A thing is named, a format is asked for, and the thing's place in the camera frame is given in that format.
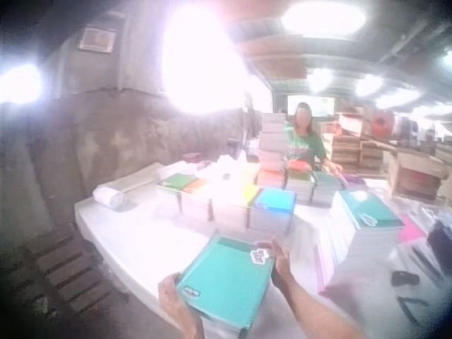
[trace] white table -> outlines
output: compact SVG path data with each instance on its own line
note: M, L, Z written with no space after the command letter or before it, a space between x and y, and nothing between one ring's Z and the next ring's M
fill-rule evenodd
M155 218L153 184L133 189L126 195L130 204L119 212L101 206L92 198L77 203L78 226L125 286L147 307L173 323L158 304L158 283L171 273L183 271L195 259L214 233L215 225L212 222L194 222L186 217L175 220ZM294 276L313 295L316 294L314 247L319 230L334 227L335 222L337 220L331 219L329 209L297 206L291 231L281 239L290 250ZM257 239L255 234L226 235ZM447 286L438 289L407 257L403 258L405 247L394 251L387 266L382 267L368 284L328 292L328 296L346 310L369 337L406 338L409 333L419 333L419 328L406 319L398 306L396 295L422 298L431 303L428 309L410 307L425 325L426 314L436 308L436 301L444 298L444 291L447 291ZM391 287L391 271L395 269L418 274L421 284L417 287ZM248 338L303 337L283 296L271 285Z

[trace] white roll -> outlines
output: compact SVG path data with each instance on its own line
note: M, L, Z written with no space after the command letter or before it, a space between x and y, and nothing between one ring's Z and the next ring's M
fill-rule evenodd
M93 198L98 203L112 210L117 209L126 201L126 195L124 193L105 186L97 187L93 192Z

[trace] pink paper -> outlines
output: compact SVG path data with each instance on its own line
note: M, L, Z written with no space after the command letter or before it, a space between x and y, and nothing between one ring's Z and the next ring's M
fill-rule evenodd
M398 242L411 242L412 240L427 236L408 215L402 214L400 219L403 221L405 226L399 235Z

